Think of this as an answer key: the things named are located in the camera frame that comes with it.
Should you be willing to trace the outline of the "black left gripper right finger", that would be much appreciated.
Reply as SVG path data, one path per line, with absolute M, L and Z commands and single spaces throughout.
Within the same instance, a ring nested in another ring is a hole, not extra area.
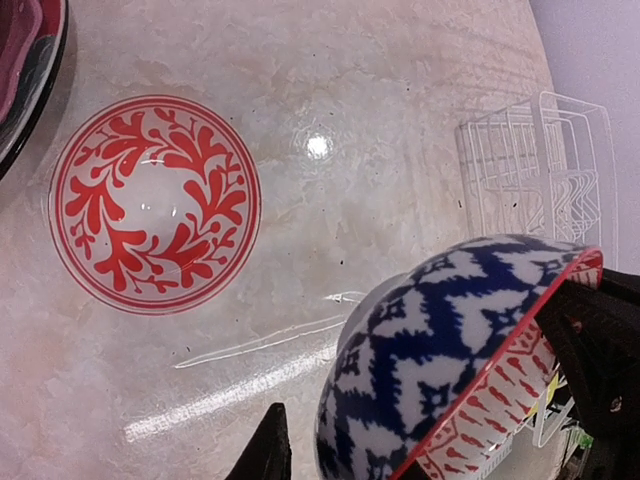
M 639 477 L 639 277 L 610 269 L 592 289 L 565 280 L 535 315 L 593 438 L 583 479 Z

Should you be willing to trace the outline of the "blue white zigzag bowl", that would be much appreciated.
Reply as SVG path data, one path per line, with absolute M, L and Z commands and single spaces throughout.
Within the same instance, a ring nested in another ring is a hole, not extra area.
M 597 247 L 500 234 L 397 277 L 337 353 L 318 407 L 324 479 L 472 479 L 556 373 L 536 315 L 565 281 L 596 288 Z

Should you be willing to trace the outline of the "pink polka dot plate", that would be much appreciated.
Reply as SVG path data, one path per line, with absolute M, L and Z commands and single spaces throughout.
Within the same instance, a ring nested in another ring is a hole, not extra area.
M 15 100 L 20 72 L 42 19 L 39 1 L 1 2 L 1 122 L 6 120 Z

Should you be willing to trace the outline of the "white red patterned bowl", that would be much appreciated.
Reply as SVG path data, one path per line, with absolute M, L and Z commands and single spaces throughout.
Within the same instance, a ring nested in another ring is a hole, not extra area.
M 161 94 L 89 117 L 48 194 L 54 246 L 73 279 L 110 307 L 150 316 L 222 292 L 250 256 L 261 207 L 239 134 L 204 105 Z

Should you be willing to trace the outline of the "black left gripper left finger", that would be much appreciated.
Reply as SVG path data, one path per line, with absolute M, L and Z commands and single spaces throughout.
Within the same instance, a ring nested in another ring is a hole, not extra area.
M 292 450 L 286 407 L 269 406 L 227 480 L 290 480 Z

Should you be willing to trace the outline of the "black rimmed striped plate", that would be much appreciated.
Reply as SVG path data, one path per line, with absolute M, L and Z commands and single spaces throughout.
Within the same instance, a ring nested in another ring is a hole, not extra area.
M 1 175 L 6 176 L 32 134 L 53 90 L 69 30 L 67 1 L 39 1 L 43 19 L 20 72 L 17 94 L 1 122 Z

